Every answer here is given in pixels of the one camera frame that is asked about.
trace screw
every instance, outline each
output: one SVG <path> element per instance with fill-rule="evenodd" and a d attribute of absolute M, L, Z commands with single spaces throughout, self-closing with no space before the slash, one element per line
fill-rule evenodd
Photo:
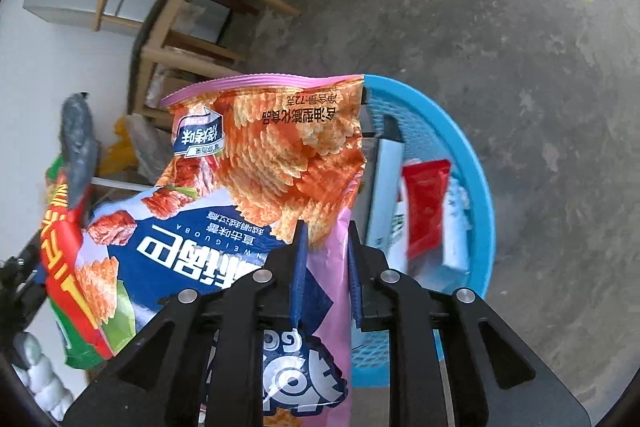
<path fill-rule="evenodd" d="M 269 270 L 256 270 L 254 272 L 254 281 L 255 282 L 269 282 L 273 277 L 273 273 Z"/>
<path fill-rule="evenodd" d="M 471 304 L 476 300 L 476 294 L 469 288 L 460 288 L 456 292 L 456 299 L 458 299 L 460 302 L 464 302 L 465 304 Z"/>
<path fill-rule="evenodd" d="M 198 297 L 198 292 L 191 288 L 187 288 L 186 290 L 182 290 L 178 293 L 178 301 L 182 304 L 190 304 Z"/>
<path fill-rule="evenodd" d="M 380 279 L 389 284 L 393 284 L 400 280 L 400 274 L 396 270 L 384 270 L 380 274 Z"/>

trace gray floor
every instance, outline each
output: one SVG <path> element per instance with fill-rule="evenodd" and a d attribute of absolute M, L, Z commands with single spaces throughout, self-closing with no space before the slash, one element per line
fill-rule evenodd
<path fill-rule="evenodd" d="M 640 0 L 287 0 L 236 18 L 246 71 L 375 73 L 435 99 L 478 152 L 489 304 L 594 420 L 640 363 Z M 385 390 L 353 425 L 386 425 Z"/>

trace snack bag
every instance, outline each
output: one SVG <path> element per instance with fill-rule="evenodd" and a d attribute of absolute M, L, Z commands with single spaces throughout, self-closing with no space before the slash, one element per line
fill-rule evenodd
<path fill-rule="evenodd" d="M 303 219 L 302 326 L 265 331 L 264 424 L 348 426 L 346 246 L 365 163 L 362 83 L 361 75 L 257 74 L 164 100 L 174 115 L 173 160 L 155 188 L 95 212 L 76 258 L 82 295 L 113 353 L 164 298 L 230 286 L 290 243 Z"/>

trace red package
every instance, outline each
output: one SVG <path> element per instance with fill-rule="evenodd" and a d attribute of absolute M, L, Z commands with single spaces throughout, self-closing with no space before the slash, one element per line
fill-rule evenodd
<path fill-rule="evenodd" d="M 449 184 L 450 169 L 449 160 L 402 168 L 409 207 L 408 259 L 442 244 L 442 202 Z"/>

